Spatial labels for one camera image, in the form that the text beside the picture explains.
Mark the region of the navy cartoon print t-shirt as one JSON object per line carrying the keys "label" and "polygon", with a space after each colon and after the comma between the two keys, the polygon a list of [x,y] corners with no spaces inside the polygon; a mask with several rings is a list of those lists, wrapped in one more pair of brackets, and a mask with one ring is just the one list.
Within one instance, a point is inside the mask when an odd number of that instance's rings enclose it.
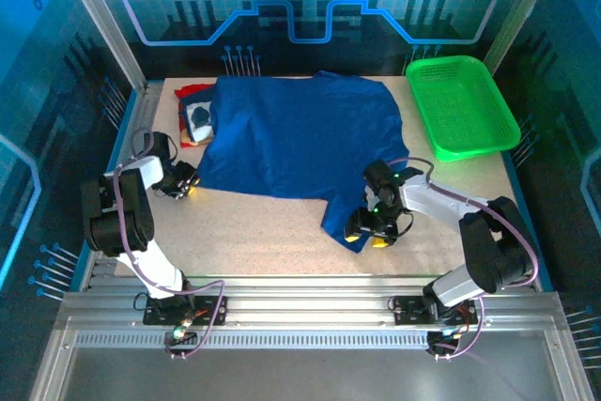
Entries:
{"label": "navy cartoon print t-shirt", "polygon": [[182,117],[193,143],[201,143],[213,135],[210,106],[214,89],[209,87],[181,99]]}

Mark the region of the red t-shirt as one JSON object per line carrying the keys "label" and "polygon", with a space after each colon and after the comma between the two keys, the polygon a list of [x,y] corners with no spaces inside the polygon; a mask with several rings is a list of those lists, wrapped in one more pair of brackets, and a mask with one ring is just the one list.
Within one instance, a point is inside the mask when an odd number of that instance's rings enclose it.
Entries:
{"label": "red t-shirt", "polygon": [[184,124],[184,119],[182,117],[183,106],[182,106],[181,99],[186,96],[189,96],[197,91],[202,91],[209,87],[212,87],[214,89],[214,93],[215,93],[215,85],[208,85],[208,84],[186,85],[186,86],[183,86],[180,89],[176,89],[174,91],[174,93],[177,97],[179,142],[180,142],[180,145],[182,148],[201,146],[201,145],[209,143],[213,138],[213,135],[212,135],[210,138],[208,138],[207,140],[205,140],[201,143],[193,143],[187,133],[187,129]]}

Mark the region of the blue panda print t-shirt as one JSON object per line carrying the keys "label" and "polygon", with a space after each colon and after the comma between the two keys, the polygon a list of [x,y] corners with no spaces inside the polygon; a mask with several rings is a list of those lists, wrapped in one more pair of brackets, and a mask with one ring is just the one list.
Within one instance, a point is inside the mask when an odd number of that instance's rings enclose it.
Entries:
{"label": "blue panda print t-shirt", "polygon": [[362,206],[366,167],[409,154],[402,117],[381,82],[321,71],[311,78],[220,77],[213,141],[197,173],[213,190],[327,203],[321,226],[357,254],[344,226]]}

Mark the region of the green plastic basket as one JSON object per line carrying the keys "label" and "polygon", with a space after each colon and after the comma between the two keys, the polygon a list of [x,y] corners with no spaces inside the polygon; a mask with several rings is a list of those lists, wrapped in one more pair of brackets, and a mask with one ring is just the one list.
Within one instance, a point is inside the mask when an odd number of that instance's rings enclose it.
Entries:
{"label": "green plastic basket", "polygon": [[471,159],[519,143],[516,119],[480,60],[468,55],[416,60],[406,77],[439,161]]}

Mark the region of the connector board with green light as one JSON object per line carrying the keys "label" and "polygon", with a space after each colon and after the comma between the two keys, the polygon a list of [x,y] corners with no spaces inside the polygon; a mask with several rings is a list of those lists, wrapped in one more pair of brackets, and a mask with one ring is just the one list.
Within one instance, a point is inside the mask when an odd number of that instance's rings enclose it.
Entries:
{"label": "connector board with green light", "polygon": [[180,325],[175,326],[171,332],[168,332],[164,340],[164,350],[173,361],[175,358],[186,359],[190,352],[187,349],[180,348],[188,339],[193,337],[193,333],[189,332],[191,321],[183,321]]}
{"label": "connector board with green light", "polygon": [[426,334],[426,352],[436,361],[450,361],[459,350],[461,332],[428,332]]}

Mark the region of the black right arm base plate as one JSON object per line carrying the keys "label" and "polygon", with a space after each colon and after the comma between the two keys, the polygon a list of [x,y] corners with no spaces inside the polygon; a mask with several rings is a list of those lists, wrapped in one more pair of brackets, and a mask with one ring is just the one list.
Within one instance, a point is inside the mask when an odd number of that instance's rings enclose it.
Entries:
{"label": "black right arm base plate", "polygon": [[393,296],[387,307],[397,326],[408,325],[476,325],[477,310],[474,301],[447,307],[426,296]]}

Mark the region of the aluminium frame rail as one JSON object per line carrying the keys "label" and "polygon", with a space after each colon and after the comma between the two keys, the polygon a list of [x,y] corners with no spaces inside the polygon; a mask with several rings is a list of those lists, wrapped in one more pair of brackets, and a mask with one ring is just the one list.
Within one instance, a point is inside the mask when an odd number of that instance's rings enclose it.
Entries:
{"label": "aluminium frame rail", "polygon": [[[419,296],[424,277],[375,275],[229,277],[226,321],[216,331],[426,331],[437,325],[397,326],[387,302],[393,296]],[[150,332],[127,300],[143,289],[133,277],[94,274],[67,293],[30,394],[30,401],[58,401],[80,332]],[[568,330],[558,295],[529,288],[505,289],[472,299],[478,323],[462,342],[473,351],[486,332],[540,332],[551,371],[565,401],[593,401],[584,365]]]}

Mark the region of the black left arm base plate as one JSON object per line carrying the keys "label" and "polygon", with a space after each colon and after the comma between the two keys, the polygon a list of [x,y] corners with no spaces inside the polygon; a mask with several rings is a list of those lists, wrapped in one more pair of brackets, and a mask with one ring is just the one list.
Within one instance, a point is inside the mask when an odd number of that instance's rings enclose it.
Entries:
{"label": "black left arm base plate", "polygon": [[174,297],[164,300],[148,298],[144,308],[143,323],[145,325],[176,326],[185,318],[202,311],[200,316],[193,320],[194,326],[207,326],[212,318],[213,312],[217,315],[214,325],[222,326],[226,321],[228,313],[228,298],[223,296],[219,308],[217,296],[195,296],[194,301],[186,297]]}

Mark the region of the aluminium upright post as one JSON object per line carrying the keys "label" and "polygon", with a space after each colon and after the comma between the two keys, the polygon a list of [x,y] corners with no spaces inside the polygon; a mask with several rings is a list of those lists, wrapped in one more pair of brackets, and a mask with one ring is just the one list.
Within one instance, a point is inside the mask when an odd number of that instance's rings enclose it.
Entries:
{"label": "aluminium upright post", "polygon": [[132,88],[138,94],[144,93],[147,88],[146,77],[106,1],[81,1]]}
{"label": "aluminium upright post", "polygon": [[491,75],[500,67],[524,23],[531,16],[538,0],[515,0],[499,33],[484,58],[484,65]]}

